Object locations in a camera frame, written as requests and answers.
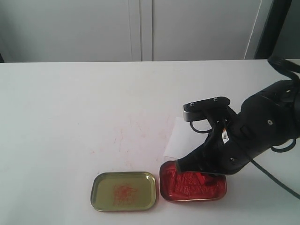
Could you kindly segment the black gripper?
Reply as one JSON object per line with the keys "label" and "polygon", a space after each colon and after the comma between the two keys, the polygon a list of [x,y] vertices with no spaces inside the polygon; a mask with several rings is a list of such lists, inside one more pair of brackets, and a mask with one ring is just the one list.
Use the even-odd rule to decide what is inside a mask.
{"label": "black gripper", "polygon": [[212,130],[204,144],[176,160],[180,173],[205,171],[216,183],[224,182],[223,175],[237,173],[272,146],[272,115],[267,112],[205,112],[204,117]]}

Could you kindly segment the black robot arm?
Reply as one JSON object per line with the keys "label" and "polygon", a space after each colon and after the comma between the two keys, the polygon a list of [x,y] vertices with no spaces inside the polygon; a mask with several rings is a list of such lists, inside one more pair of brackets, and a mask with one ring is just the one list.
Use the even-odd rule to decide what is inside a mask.
{"label": "black robot arm", "polygon": [[211,128],[202,145],[176,161],[179,172],[233,175],[268,149],[291,149],[282,144],[300,136],[300,67],[277,56],[268,63],[286,79],[247,98],[240,112],[230,108],[226,97],[183,106],[186,122],[207,120]]}

